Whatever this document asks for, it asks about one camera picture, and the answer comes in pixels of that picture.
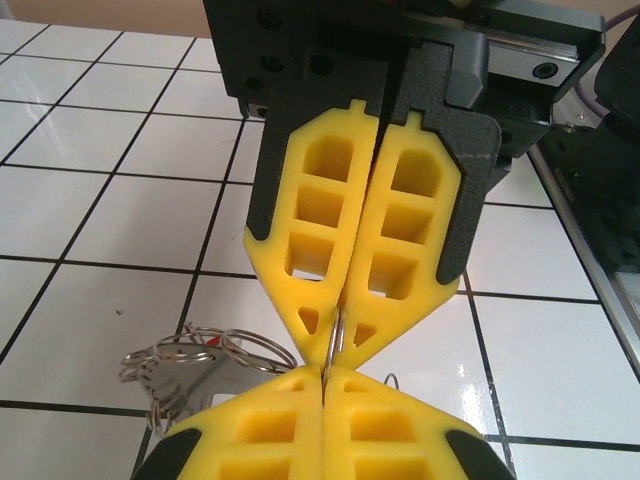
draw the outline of metal key ring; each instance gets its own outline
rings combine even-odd
[[[329,382],[329,374],[331,373],[331,366],[336,357],[336,354],[340,353],[344,347],[344,308],[338,307],[336,309],[336,319],[333,322],[333,328],[331,329],[331,336],[329,337],[329,349],[327,350],[327,357],[322,367],[322,394],[324,403],[324,391],[327,388]]]
[[[219,350],[218,345],[208,345],[206,343],[200,343],[204,341],[204,337],[212,339],[220,338],[222,336],[222,330],[218,328],[198,328],[196,332],[190,333],[177,333],[170,335],[156,342],[153,346],[153,353],[155,359],[158,361],[175,362],[175,363],[196,363],[207,360],[215,360],[216,356],[212,350]],[[166,345],[179,345],[180,340],[191,340],[189,345],[201,345],[202,351],[198,353],[175,353],[175,352],[163,352],[162,347]]]
[[[236,345],[231,340],[232,338],[238,338],[241,340],[246,340],[248,342],[259,345],[266,350],[277,355],[282,362],[278,360],[272,360],[265,357],[259,357],[257,355],[250,354],[245,349]],[[245,367],[255,368],[265,373],[273,373],[276,375],[286,373],[289,370],[292,370],[298,366],[298,362],[294,358],[288,350],[282,347],[280,344],[274,342],[273,340],[268,339],[267,337],[263,337],[257,333],[249,332],[247,330],[240,329],[231,329],[225,330],[222,336],[220,337],[220,347],[222,351],[233,358],[240,365]],[[264,367],[258,364],[253,358],[260,358],[261,360],[266,361],[270,368]]]

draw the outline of key ring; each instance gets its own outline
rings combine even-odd
[[[327,350],[327,358],[324,361],[322,367],[322,403],[324,404],[324,392],[329,383],[329,375],[331,373],[331,366],[335,359],[336,354],[342,352],[344,347],[344,308],[338,306],[336,309],[336,319],[333,322],[333,328],[331,329],[331,336],[329,337],[329,349]]]
[[[283,361],[280,362],[278,360],[271,360],[258,355],[253,355],[239,345],[233,343],[233,341],[231,340],[232,338],[246,340],[248,342],[259,345],[266,350],[269,350],[271,353],[277,355]],[[289,351],[286,350],[283,346],[274,342],[273,340],[268,339],[267,337],[263,337],[260,334],[250,332],[248,330],[225,330],[220,337],[220,347],[222,348],[222,351],[224,353],[229,355],[240,365],[255,368],[265,373],[273,373],[279,375],[282,373],[286,373],[289,370],[293,370],[298,366],[298,362],[296,361],[295,357],[291,355],[291,353],[289,353]],[[260,365],[258,360],[267,363],[269,367]]]

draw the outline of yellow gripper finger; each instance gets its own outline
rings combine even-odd
[[[300,367],[173,427],[132,480],[512,480],[471,426],[364,375]]]
[[[258,278],[315,365],[338,304],[346,336],[336,364],[355,369],[458,286],[436,280],[458,167],[414,112],[405,126],[388,127],[371,172],[378,119],[364,106],[331,109],[290,135],[270,234],[244,235]]]

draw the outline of tile grout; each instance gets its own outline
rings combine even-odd
[[[234,185],[234,183],[227,182],[227,185]],[[33,262],[33,263],[56,263],[58,261],[55,258],[30,257],[25,255],[7,255],[7,254],[0,254],[0,260],[13,260],[13,261],[23,261],[23,262]],[[86,267],[97,267],[97,268],[115,268],[115,269],[122,269],[122,270],[141,270],[141,271],[177,273],[177,274],[186,274],[186,275],[193,275],[195,272],[195,269],[190,269],[190,268],[160,267],[160,266],[153,266],[153,265],[111,263],[111,262],[100,262],[100,261],[79,260],[79,259],[64,259],[62,260],[61,263],[62,265],[75,265],[75,266],[86,266]],[[200,275],[215,276],[215,277],[229,277],[229,278],[244,278],[249,280],[257,279],[256,275],[252,273],[223,272],[223,271],[216,271],[216,270],[200,270]],[[595,299],[590,300],[590,299],[584,299],[584,298],[549,297],[549,296],[542,296],[542,295],[528,295],[528,294],[517,294],[517,293],[508,293],[508,292],[485,292],[485,291],[477,291],[477,290],[472,290],[471,293],[473,293],[475,297],[531,300],[531,301],[539,301],[539,302],[572,303],[572,304],[578,304],[578,305],[600,305],[600,301]],[[467,295],[467,290],[457,290],[456,295]]]
[[[17,103],[20,105],[37,105],[42,107],[58,107],[58,108],[75,108],[78,110],[92,110],[98,112],[116,112],[116,113],[137,113],[141,115],[147,115],[149,112],[146,110],[127,110],[124,108],[107,108],[107,107],[94,107],[90,105],[56,105],[56,103],[47,102],[32,102],[28,100],[12,100],[9,98],[0,98],[0,103]],[[218,117],[216,115],[196,115],[189,113],[173,113],[173,112],[151,112],[151,115],[165,116],[165,117],[178,117],[178,118],[200,118],[203,120],[224,120],[229,122],[242,122],[247,123],[261,123],[264,124],[264,120],[257,118],[232,118],[232,117]]]
[[[147,410],[135,408],[101,407],[97,405],[77,405],[70,403],[29,402],[21,400],[0,400],[0,408],[20,410],[40,410],[45,412],[87,413],[116,417],[144,418]]]
[[[476,308],[476,302],[473,297],[473,286],[469,281],[469,274],[465,270],[462,275],[464,277],[465,285],[467,287],[467,299],[469,301],[469,307],[471,309],[471,317],[473,319],[473,326],[476,333],[476,339],[478,341],[478,348],[480,349],[480,357],[482,359],[482,365],[484,367],[484,373],[486,376],[487,384],[489,386],[489,395],[491,396],[491,403],[493,405],[494,415],[496,417],[496,425],[498,427],[498,433],[500,434],[500,443],[502,444],[502,450],[504,452],[505,462],[509,470],[517,476],[515,464],[513,463],[513,456],[511,455],[511,447],[507,440],[507,430],[504,423],[504,417],[502,416],[502,408],[500,407],[500,400],[498,399],[498,391],[493,379],[493,372],[491,371],[491,365],[489,362],[489,353],[487,346],[484,342],[484,336],[482,334],[482,327],[480,325],[480,316],[478,315],[478,309]]]
[[[76,78],[76,79],[75,79],[75,81],[73,81],[73,82],[71,83],[71,86],[69,86],[69,88],[67,88],[67,90],[66,90],[66,91],[65,91],[65,92],[64,92],[64,93],[63,93],[63,94],[58,98],[58,100],[56,100],[54,103],[52,103],[51,105],[49,105],[51,108],[49,108],[49,109],[48,109],[48,110],[47,110],[47,111],[42,115],[42,117],[40,117],[40,118],[38,119],[38,121],[37,121],[37,122],[36,122],[36,123],[35,123],[35,124],[34,124],[34,125],[33,125],[29,130],[28,130],[28,131],[27,131],[27,133],[25,133],[25,134],[24,134],[24,136],[23,136],[23,137],[22,137],[22,138],[21,138],[21,139],[20,139],[20,140],[19,140],[19,141],[14,145],[14,146],[13,146],[13,148],[12,148],[11,150],[9,150],[9,152],[4,156],[4,158],[3,158],[2,160],[0,160],[0,166],[4,165],[4,164],[7,162],[7,160],[8,160],[9,158],[11,158],[11,155],[13,155],[13,154],[14,154],[14,153],[15,153],[15,152],[16,152],[16,151],[17,151],[17,150],[22,146],[22,144],[23,144],[23,143],[24,143],[24,142],[25,142],[25,141],[26,141],[26,140],[31,136],[31,134],[32,134],[33,132],[35,132],[35,131],[36,131],[36,129],[37,129],[40,125],[42,125],[42,123],[44,123],[44,121],[49,117],[49,115],[51,115],[51,112],[53,112],[53,111],[56,109],[56,107],[57,107],[58,105],[60,105],[60,103],[65,99],[65,97],[66,97],[67,95],[69,95],[69,93],[71,93],[71,91],[76,87],[76,85],[78,85],[78,84],[82,81],[82,79],[83,79],[84,77],[86,77],[86,76],[87,76],[87,74],[91,71],[91,69],[95,66],[95,64],[96,64],[96,63],[98,63],[98,60],[99,60],[100,58],[102,58],[102,57],[107,53],[107,51],[109,51],[109,49],[113,46],[113,44],[114,44],[114,43],[116,43],[116,42],[118,41],[118,39],[119,39],[123,34],[124,34],[124,32],[120,32],[120,33],[116,36],[116,38],[114,38],[114,39],[109,43],[109,45],[107,45],[107,48],[105,48],[105,49],[103,50],[103,52],[102,52],[100,55],[98,55],[98,57],[96,58],[96,60],[95,60],[94,62],[92,62],[92,63],[87,67],[87,69],[86,69],[84,72],[82,72],[82,73],[78,76],[78,78]]]
[[[109,44],[109,46],[102,52],[102,54],[98,57],[98,59],[102,58],[103,55],[105,55],[107,53],[107,51],[109,50],[109,48],[111,48],[111,46],[123,35],[123,32],[120,32],[120,34],[116,37],[116,39],[111,42]],[[191,42],[191,44],[189,45],[189,47],[187,48],[186,52],[184,53],[182,59],[180,60],[180,63],[178,65],[180,65],[184,59],[186,58],[187,54],[189,53],[189,51],[191,50],[191,47],[193,46],[193,44],[195,43],[195,40],[193,40]],[[86,72],[88,72],[91,67],[89,67],[85,73],[83,75],[80,76],[80,78],[69,88],[69,90],[67,90],[65,92],[65,94],[61,97],[64,98],[72,89],[73,87],[83,78],[84,75],[86,75]],[[124,152],[122,153],[120,159],[118,160],[118,162],[116,163],[116,165],[113,167],[113,170],[111,172],[111,174],[106,178],[104,184],[102,185],[102,188],[100,189],[100,191],[97,193],[96,197],[94,198],[93,202],[91,203],[91,205],[89,206],[86,214],[84,215],[84,217],[82,218],[82,220],[80,221],[80,224],[78,226],[78,228],[74,231],[73,235],[71,236],[69,242],[67,243],[66,247],[64,248],[64,250],[62,251],[62,253],[60,254],[60,257],[58,258],[58,260],[56,261],[55,265],[53,266],[53,268],[51,269],[51,272],[49,272],[49,275],[47,276],[47,278],[45,279],[44,283],[42,284],[42,286],[40,287],[40,290],[38,290],[35,298],[33,299],[33,301],[31,302],[31,304],[29,305],[29,308],[27,308],[27,311],[25,312],[25,314],[23,315],[22,319],[20,320],[20,322],[18,323],[18,325],[16,326],[16,328],[14,329],[13,333],[11,334],[11,337],[9,338],[9,340],[7,341],[7,343],[5,344],[4,348],[2,349],[2,352],[0,353],[0,365],[2,365],[2,363],[4,362],[4,359],[7,357],[7,355],[9,354],[9,352],[11,351],[11,348],[13,347],[13,345],[15,344],[15,342],[17,341],[18,337],[20,336],[20,333],[22,332],[22,330],[24,329],[25,325],[27,324],[27,322],[29,321],[29,318],[31,317],[31,315],[33,314],[33,312],[35,311],[36,307],[38,306],[38,303],[40,302],[40,300],[42,299],[42,297],[44,296],[44,293],[46,292],[47,288],[49,287],[49,285],[51,284],[51,282],[53,281],[53,278],[55,277],[56,273],[58,272],[58,270],[60,269],[60,267],[62,266],[63,262],[66,260],[67,255],[69,254],[69,252],[71,251],[71,248],[73,247],[74,243],[76,242],[76,240],[78,239],[78,237],[80,236],[80,233],[82,232],[82,229],[84,228],[84,226],[87,224],[87,222],[89,221],[89,218],[91,217],[93,211],[95,210],[96,206],[98,205],[98,203],[100,203],[100,200],[102,199],[102,196],[104,195],[104,193],[106,192],[106,190],[109,188],[109,185],[111,184],[111,181],[113,180],[114,176],[115,176],[115,172],[117,172],[118,168],[120,167],[120,165],[122,164],[122,162],[124,161],[124,159],[126,158],[127,154],[129,153],[129,151],[131,150],[131,147],[133,146],[133,144],[135,143],[136,139],[138,138],[138,136],[140,135],[140,132],[142,131],[142,129],[144,128],[144,126],[146,125],[147,121],[149,120],[149,117],[151,116],[151,112],[153,111],[153,109],[156,107],[156,105],[160,102],[160,99],[162,98],[162,96],[164,95],[164,92],[167,90],[167,88],[169,87],[169,84],[171,83],[171,81],[173,80],[173,78],[175,77],[175,74],[177,72],[177,68],[173,71],[173,73],[169,76],[169,78],[167,79],[164,87],[162,88],[162,90],[160,91],[160,93],[158,94],[155,102],[153,103],[153,105],[151,106],[151,109],[149,110],[148,114],[145,116],[145,118],[142,120],[142,122],[140,123],[138,129],[136,130],[136,132],[134,133],[132,139],[129,141],[129,144],[127,145],[127,147],[125,148]]]
[[[145,427],[144,433],[142,434],[142,440],[140,441],[140,447],[138,447],[138,454],[136,455],[136,460],[133,463],[133,469],[131,470],[131,478],[136,473],[142,462],[144,462],[144,458],[147,454],[147,449],[149,448],[149,442],[151,441],[151,430],[149,427]]]
[[[204,236],[204,240],[202,242],[202,247],[200,249],[200,254],[198,255],[198,261],[196,262],[196,268],[193,272],[193,277],[191,278],[191,283],[189,284],[189,290],[187,291],[187,296],[185,298],[184,306],[182,308],[182,312],[180,314],[180,319],[178,320],[178,325],[176,326],[175,333],[181,333],[184,328],[184,324],[187,320],[187,315],[189,314],[189,308],[191,307],[191,301],[193,300],[193,295],[195,293],[196,285],[198,283],[198,278],[200,276],[202,265],[204,263],[205,256],[207,254],[207,250],[209,247],[209,242],[211,240],[211,235],[213,233],[213,227],[216,222],[216,218],[218,216],[218,212],[220,211],[220,206],[222,205],[222,198],[224,197],[225,187],[227,185],[227,180],[231,175],[231,169],[233,167],[233,161],[235,160],[236,153],[238,151],[238,147],[240,145],[240,140],[242,139],[242,134],[244,132],[245,122],[240,124],[240,128],[238,129],[238,136],[236,137],[235,144],[233,145],[233,149],[231,150],[231,156],[229,157],[229,163],[227,164],[227,169],[224,174],[224,179],[222,181],[222,185],[220,186],[220,191],[218,192],[218,198],[216,199],[216,203],[213,207],[213,212],[211,213],[211,219],[209,220],[209,224],[207,225],[207,230]]]
[[[24,165],[18,163],[5,163],[2,165],[7,168],[25,168],[30,170],[46,170],[52,172],[71,172],[71,173],[88,173],[93,175],[110,175],[112,172],[108,170],[88,170],[83,168],[68,168],[68,167],[50,167],[45,165]],[[176,177],[172,175],[154,175],[147,173],[133,173],[133,172],[115,172],[116,177],[135,177],[135,178],[152,178],[158,180],[178,180],[182,182],[200,182],[200,183],[212,183],[221,184],[223,180],[209,179],[209,178],[194,178],[194,177]],[[253,183],[241,182],[236,180],[227,181],[229,185],[241,185],[252,186]]]
[[[35,59],[41,59],[41,60],[56,60],[56,61],[60,61],[60,62],[77,62],[77,63],[93,63],[95,60],[87,60],[84,58],[66,58],[66,57],[52,57],[49,55],[31,55],[28,53],[12,53],[12,54],[2,54],[2,55],[7,55],[7,58],[5,58],[2,62],[0,63],[4,63],[8,60],[8,58],[11,57],[20,57],[20,58],[35,58]],[[120,67],[136,67],[136,68],[155,68],[156,70],[175,70],[176,67],[166,67],[163,65],[143,65],[143,64],[139,64],[139,63],[124,63],[124,62],[96,62],[100,65],[116,65],[116,66],[120,66]],[[184,71],[184,72],[200,72],[200,73],[219,73],[222,74],[222,70],[207,70],[204,68],[185,68],[185,67],[180,67],[178,68],[178,70],[180,71]]]
[[[573,253],[576,256],[576,258],[578,259],[578,262],[580,263],[580,266],[582,267],[582,271],[584,272],[585,276],[587,277],[587,280],[589,281],[589,285],[591,285],[591,289],[593,290],[593,292],[596,295],[596,298],[598,299],[598,302],[599,302],[599,304],[600,304],[600,306],[602,308],[602,311],[604,312],[604,315],[605,315],[605,317],[607,319],[607,322],[609,323],[609,327],[613,331],[613,334],[616,337],[616,340],[618,341],[618,345],[619,345],[620,349],[622,350],[622,354],[626,358],[627,363],[629,364],[629,367],[631,368],[631,372],[636,377],[636,381],[638,383],[640,383],[640,370],[638,370],[636,368],[635,364],[633,363],[633,360],[631,359],[631,355],[629,354],[629,351],[628,351],[627,347],[625,346],[624,342],[622,341],[622,338],[620,337],[620,333],[618,332],[618,330],[616,329],[615,325],[613,324],[613,320],[611,319],[611,314],[609,313],[609,311],[605,307],[605,304],[604,304],[604,302],[602,300],[602,296],[600,295],[600,292],[596,288],[596,284],[595,284],[593,278],[591,277],[591,273],[587,269],[587,266],[585,265],[584,261],[582,260],[582,257],[578,253],[578,249],[576,248],[576,245],[575,245],[575,243],[573,241],[573,238],[571,238],[571,235],[569,234],[569,230],[567,230],[567,226],[564,224],[564,221],[562,220],[562,217],[560,216],[560,213],[558,212],[558,209],[555,208],[555,203],[553,201],[553,197],[551,195],[551,192],[547,188],[547,185],[545,184],[545,182],[544,182],[544,180],[542,178],[542,175],[541,175],[541,173],[540,173],[540,171],[538,169],[538,166],[533,161],[533,158],[531,158],[531,155],[529,154],[529,152],[527,152],[527,156],[529,158],[529,161],[531,162],[531,165],[533,166],[533,170],[536,173],[536,176],[538,177],[538,180],[542,184],[542,187],[544,188],[545,193],[547,194],[547,197],[549,197],[549,199],[551,200],[551,203],[554,205],[554,211],[555,211],[555,213],[556,213],[556,215],[558,217],[558,221],[560,222],[560,225],[562,226],[562,230],[564,231],[565,237],[569,240],[569,244],[571,245],[571,248],[573,249]]]
[[[6,54],[6,58],[4,58],[3,60],[0,61],[0,65],[4,64],[7,60],[9,60],[11,57],[14,57],[20,50],[22,50],[24,47],[26,47],[27,45],[29,45],[32,41],[34,41],[36,38],[38,38],[40,35],[42,35],[45,31],[47,31],[49,29],[49,27],[51,26],[51,24],[49,23],[48,25],[45,25],[38,33],[34,34],[29,40],[27,40],[25,43],[23,43],[22,45],[20,45],[17,49],[15,49],[13,52]]]

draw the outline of purple cable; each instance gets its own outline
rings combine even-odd
[[[622,22],[624,22],[628,18],[634,17],[639,14],[640,14],[640,3],[637,5],[634,5],[631,8],[628,8],[624,12],[621,12],[615,17],[612,17],[609,20],[607,20],[607,23],[605,24],[606,31],[609,31],[613,27],[620,25]],[[587,93],[584,91],[584,87],[582,86],[582,83],[578,82],[576,84],[575,91],[580,101],[584,103],[584,105],[593,113],[595,113],[598,117],[604,118],[604,116],[607,113],[609,113],[606,108],[596,103],[595,100],[592,100],[591,98],[589,98]]]

